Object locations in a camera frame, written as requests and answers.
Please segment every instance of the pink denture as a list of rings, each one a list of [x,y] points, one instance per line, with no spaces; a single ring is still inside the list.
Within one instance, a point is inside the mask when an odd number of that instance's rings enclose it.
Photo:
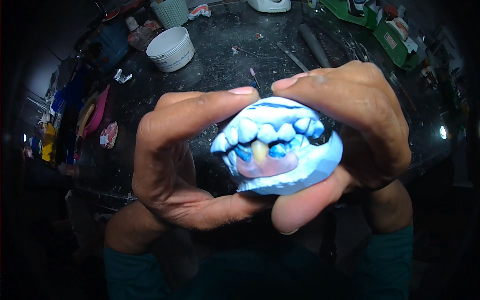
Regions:
[[[253,157],[250,159],[250,162],[237,157],[238,172],[248,178],[280,175],[292,171],[298,164],[299,158],[291,151],[282,158],[267,156],[261,163],[257,162]]]

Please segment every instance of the wrist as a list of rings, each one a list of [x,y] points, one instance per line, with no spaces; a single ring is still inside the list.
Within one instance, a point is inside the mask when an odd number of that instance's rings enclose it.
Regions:
[[[400,181],[370,193],[363,204],[365,218],[376,234],[386,234],[413,225],[410,196]]]
[[[168,228],[137,200],[110,219],[104,246],[124,254],[144,254],[166,231]]]

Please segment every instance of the dental drill bit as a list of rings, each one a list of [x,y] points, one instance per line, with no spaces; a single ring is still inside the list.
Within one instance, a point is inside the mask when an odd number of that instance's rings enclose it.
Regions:
[[[255,77],[255,71],[250,68],[250,74],[252,74],[253,79],[255,79],[255,82],[257,83],[258,89],[260,89],[260,85],[258,84],[257,77]]]
[[[253,54],[253,53],[250,53],[250,52],[248,52],[248,51],[245,51],[245,50],[243,50],[242,48],[240,48],[240,47],[238,47],[238,46],[233,46],[232,48],[234,48],[234,49],[236,49],[236,50],[238,50],[238,51],[242,51],[242,52],[245,52],[245,53],[247,53],[247,54],[253,55],[253,56],[255,56],[255,57],[258,57],[258,55]]]

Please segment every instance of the fingernail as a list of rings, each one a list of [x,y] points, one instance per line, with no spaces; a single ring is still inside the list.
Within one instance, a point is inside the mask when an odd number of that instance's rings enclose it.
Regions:
[[[294,85],[295,82],[297,82],[297,81],[298,81],[298,78],[295,78],[295,77],[285,78],[285,79],[281,79],[279,81],[275,81],[272,84],[271,90],[272,90],[272,92],[274,92],[274,91],[280,91],[280,90],[287,89],[287,88],[291,87],[292,85]]]
[[[297,74],[297,75],[293,76],[293,78],[301,78],[301,77],[305,77],[305,76],[308,76],[308,73],[300,73],[300,74]]]
[[[236,94],[236,95],[249,95],[249,94],[253,94],[254,91],[255,89],[250,86],[237,87],[232,90],[229,90],[230,93]]]
[[[294,234],[295,232],[297,232],[299,229],[300,229],[300,228],[297,228],[297,229],[295,229],[294,231],[287,232],[287,233],[281,232],[281,234],[283,234],[283,235],[292,235],[292,234]]]

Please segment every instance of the blue dental cast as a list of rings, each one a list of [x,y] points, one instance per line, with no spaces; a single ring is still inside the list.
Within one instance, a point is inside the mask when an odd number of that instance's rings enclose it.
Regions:
[[[332,131],[327,143],[311,145],[324,132],[318,112],[290,99],[269,97],[249,105],[236,115],[212,142],[210,151],[222,157],[238,192],[291,195],[327,179],[342,159],[343,144]],[[237,169],[238,158],[252,160],[251,142],[276,143],[268,155],[280,159],[293,152],[295,169],[271,177],[247,178]]]

